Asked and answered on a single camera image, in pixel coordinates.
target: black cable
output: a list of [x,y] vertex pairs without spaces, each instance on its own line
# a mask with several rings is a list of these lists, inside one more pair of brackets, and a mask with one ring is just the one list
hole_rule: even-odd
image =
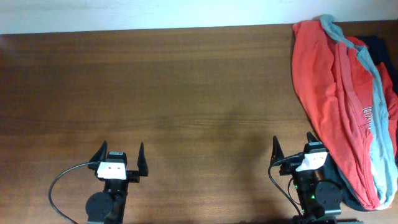
[[97,163],[97,162],[85,162],[85,163],[83,163],[83,164],[79,164],[79,165],[73,166],[73,167],[71,167],[71,168],[69,168],[69,169],[63,171],[63,172],[62,172],[60,175],[58,175],[58,177],[55,178],[55,180],[51,183],[50,190],[49,190],[49,201],[50,201],[51,207],[54,208],[54,210],[55,210],[58,214],[60,214],[63,218],[66,218],[68,221],[72,222],[73,224],[78,224],[78,223],[77,223],[75,220],[73,220],[73,219],[69,218],[68,216],[66,216],[64,213],[62,213],[62,212],[54,205],[54,203],[53,203],[53,201],[52,201],[52,199],[51,199],[51,191],[52,191],[52,189],[53,189],[55,183],[56,183],[63,175],[65,175],[67,172],[69,172],[69,171],[71,171],[71,170],[73,170],[73,169],[82,167],[82,166],[87,166],[87,165],[96,164],[96,163]]
[[289,194],[289,197],[290,197],[290,198],[292,198],[292,196],[290,195],[290,184],[292,183],[292,181],[293,181],[293,177],[290,179],[289,183],[287,184],[287,193]]
[[298,206],[294,203],[293,199],[291,199],[291,198],[286,194],[286,192],[285,192],[281,187],[279,187],[279,185],[278,185],[278,184],[275,182],[275,180],[272,178],[272,176],[271,176],[271,168],[272,168],[272,166],[274,166],[274,164],[275,164],[275,163],[273,163],[272,165],[270,165],[270,166],[268,167],[268,176],[269,176],[271,182],[272,182],[272,183],[275,185],[275,187],[277,187],[277,188],[282,192],[282,194],[285,195],[285,197],[292,203],[292,205],[293,205],[294,208],[296,209],[296,211],[297,211],[299,217],[302,218],[300,209],[299,209]]

